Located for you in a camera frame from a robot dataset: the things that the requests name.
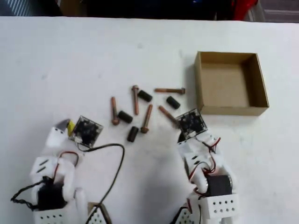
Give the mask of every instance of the hole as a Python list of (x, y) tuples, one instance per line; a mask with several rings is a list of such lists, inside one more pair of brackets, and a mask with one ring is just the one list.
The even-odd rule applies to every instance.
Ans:
[(40, 163), (39, 165), (41, 166), (41, 165), (45, 164), (47, 161), (49, 161), (49, 160), (45, 160), (44, 162)]
[(46, 169), (46, 167), (40, 168), (36, 173), (38, 174), (39, 172), (43, 171), (44, 169)]

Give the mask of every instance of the brown box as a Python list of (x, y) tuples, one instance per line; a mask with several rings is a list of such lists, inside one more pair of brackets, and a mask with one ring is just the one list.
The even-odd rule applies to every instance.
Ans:
[(195, 79), (202, 114), (257, 116), (269, 108), (257, 54), (198, 52)]

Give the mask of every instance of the bolt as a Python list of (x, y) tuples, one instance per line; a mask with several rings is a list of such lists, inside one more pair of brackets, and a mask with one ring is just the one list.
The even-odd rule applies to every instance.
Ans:
[(115, 97), (111, 97), (111, 107), (112, 107), (112, 115), (113, 115), (112, 124), (118, 125), (120, 123), (120, 120), (117, 117)]
[(176, 92), (179, 93), (181, 95), (184, 95), (186, 93), (186, 89), (182, 88), (182, 89), (162, 89), (162, 88), (156, 88), (155, 92)]
[(178, 127), (178, 121), (163, 106), (159, 106), (159, 110)]
[(138, 115), (139, 114), (138, 97), (137, 97), (138, 90), (139, 90), (138, 85), (133, 85), (132, 90), (134, 93), (134, 111), (135, 111), (135, 115)]
[(151, 114), (152, 109), (153, 109), (153, 104), (150, 104), (148, 107), (148, 111), (146, 112), (146, 115), (145, 115), (143, 127), (141, 127), (141, 129), (140, 129), (141, 133), (143, 133), (143, 134), (146, 134), (149, 131), (148, 125), (149, 125), (150, 114)]

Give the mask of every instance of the red object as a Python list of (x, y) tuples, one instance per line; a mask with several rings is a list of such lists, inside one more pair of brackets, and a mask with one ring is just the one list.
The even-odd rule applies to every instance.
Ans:
[(243, 20), (248, 10), (257, 2), (258, 0), (237, 0), (233, 20)]

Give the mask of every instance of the black rubber cylinder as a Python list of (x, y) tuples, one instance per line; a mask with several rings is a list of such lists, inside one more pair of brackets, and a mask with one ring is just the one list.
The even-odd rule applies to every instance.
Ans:
[(121, 120), (127, 122), (128, 124), (130, 124), (130, 123), (132, 122), (132, 120), (133, 120), (133, 117), (130, 116), (130, 115), (128, 115), (128, 114), (127, 114), (126, 112), (124, 112), (124, 111), (120, 111), (120, 112), (118, 113), (118, 117), (119, 117), (119, 119), (121, 119)]
[(181, 106), (181, 104), (179, 104), (179, 102), (176, 101), (173, 97), (168, 97), (167, 100), (166, 100), (166, 102), (170, 106), (172, 106), (172, 108), (174, 108), (174, 109), (178, 109)]
[(148, 94), (147, 92), (145, 92), (143, 90), (139, 91), (138, 97), (141, 99), (144, 99), (146, 102), (150, 102), (153, 99), (153, 97), (150, 94)]
[(127, 140), (130, 142), (134, 142), (138, 131), (139, 131), (139, 128), (133, 126), (129, 132)]

